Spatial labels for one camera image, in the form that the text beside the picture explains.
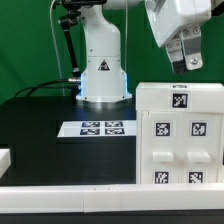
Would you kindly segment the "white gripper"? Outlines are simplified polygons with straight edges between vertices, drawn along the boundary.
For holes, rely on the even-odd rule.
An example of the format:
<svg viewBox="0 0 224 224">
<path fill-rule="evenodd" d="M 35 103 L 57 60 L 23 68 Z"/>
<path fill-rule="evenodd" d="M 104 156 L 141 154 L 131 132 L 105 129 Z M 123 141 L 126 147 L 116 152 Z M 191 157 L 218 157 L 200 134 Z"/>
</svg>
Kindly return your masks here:
<svg viewBox="0 0 224 224">
<path fill-rule="evenodd" d="M 166 53 L 173 72 L 182 74 L 185 64 L 188 70 L 200 69 L 203 66 L 201 29 L 196 25 L 211 18 L 211 1 L 145 0 L 145 8 L 157 45 L 167 44 Z M 181 41 L 173 38 L 180 31 Z"/>
</svg>

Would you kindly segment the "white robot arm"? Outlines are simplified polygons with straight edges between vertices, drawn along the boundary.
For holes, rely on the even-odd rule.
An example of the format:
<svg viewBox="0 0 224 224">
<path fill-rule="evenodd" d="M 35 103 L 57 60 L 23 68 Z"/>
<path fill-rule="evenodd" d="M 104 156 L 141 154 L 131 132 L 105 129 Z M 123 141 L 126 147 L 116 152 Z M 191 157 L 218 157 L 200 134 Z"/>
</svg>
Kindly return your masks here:
<svg viewBox="0 0 224 224">
<path fill-rule="evenodd" d="M 103 0 L 87 2 L 80 9 L 87 66 L 81 74 L 79 101 L 117 103 L 132 95 L 121 67 L 120 31 L 108 22 L 105 10 L 122 10 L 143 3 L 152 33 L 168 54 L 173 72 L 202 67 L 200 26 L 210 20 L 211 0 Z"/>
</svg>

